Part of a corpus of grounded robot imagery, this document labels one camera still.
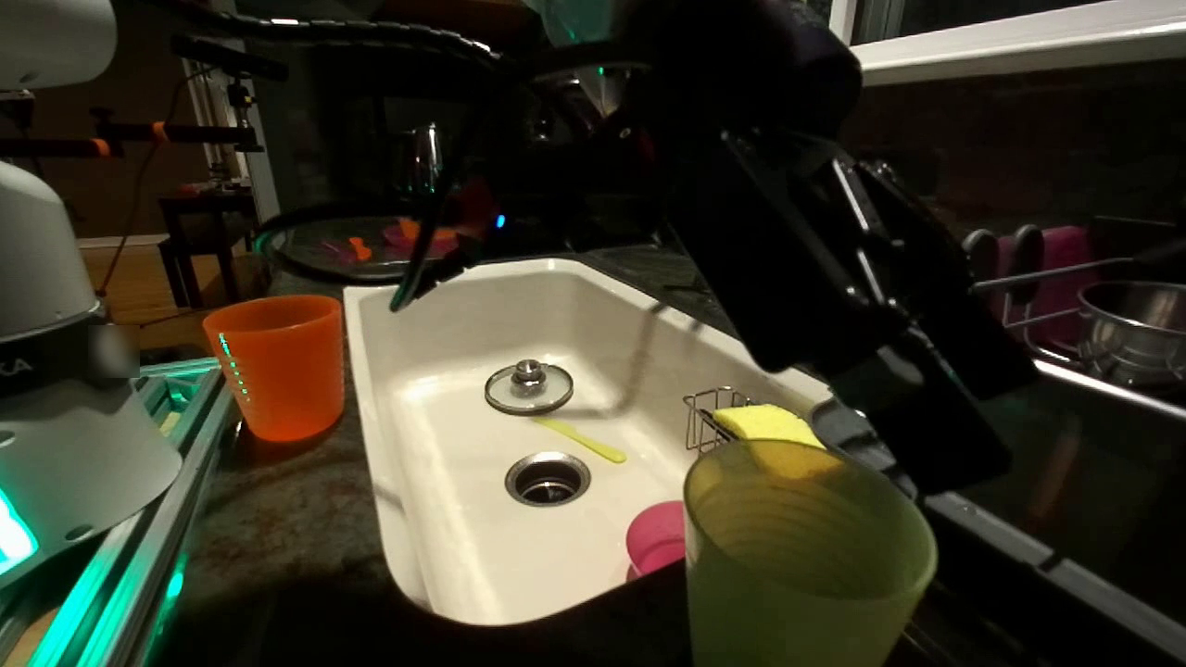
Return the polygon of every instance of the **translucent yellow cup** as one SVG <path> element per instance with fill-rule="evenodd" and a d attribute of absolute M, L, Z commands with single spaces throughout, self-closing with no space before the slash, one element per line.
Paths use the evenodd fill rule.
<path fill-rule="evenodd" d="M 885 665 L 932 562 L 921 512 L 821 450 L 717 446 L 686 475 L 697 667 Z"/>

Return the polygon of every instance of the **drain strainer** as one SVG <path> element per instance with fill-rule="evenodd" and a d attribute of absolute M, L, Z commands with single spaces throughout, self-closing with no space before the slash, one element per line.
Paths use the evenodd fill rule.
<path fill-rule="evenodd" d="M 571 376 L 557 363 L 518 360 L 484 383 L 484 404 L 507 414 L 539 414 L 571 399 Z"/>
<path fill-rule="evenodd" d="M 568 454 L 533 454 L 507 471 L 507 493 L 518 505 L 557 507 L 589 488 L 589 466 Z"/>

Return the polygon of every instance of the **white sink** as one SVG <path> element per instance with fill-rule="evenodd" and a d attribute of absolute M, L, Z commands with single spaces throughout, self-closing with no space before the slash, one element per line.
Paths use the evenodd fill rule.
<path fill-rule="evenodd" d="M 694 463 L 686 393 L 774 383 L 796 410 L 828 398 L 571 261 L 474 266 L 400 315 L 389 298 L 343 291 L 382 549 L 415 603 L 470 628 L 546 620 L 625 582 L 630 520 L 678 499 Z M 574 398 L 550 420 L 625 450 L 625 463 L 494 410 L 484 379 L 513 360 L 571 371 Z M 504 475 L 528 454 L 578 456 L 591 486 L 560 507 L 512 499 Z"/>

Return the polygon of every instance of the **orange cup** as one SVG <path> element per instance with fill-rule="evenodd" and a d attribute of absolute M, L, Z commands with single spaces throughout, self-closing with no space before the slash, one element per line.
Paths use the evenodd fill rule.
<path fill-rule="evenodd" d="M 263 446 L 308 446 L 343 410 L 342 303 L 259 298 L 202 319 L 233 399 Z"/>

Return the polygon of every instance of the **white machine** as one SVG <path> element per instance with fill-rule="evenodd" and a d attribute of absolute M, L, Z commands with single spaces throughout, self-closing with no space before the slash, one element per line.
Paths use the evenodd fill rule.
<path fill-rule="evenodd" d="M 107 0 L 0 9 L 0 94 L 88 83 L 111 55 Z M 130 371 L 62 202 L 0 162 L 0 591 L 130 520 L 182 471 Z"/>

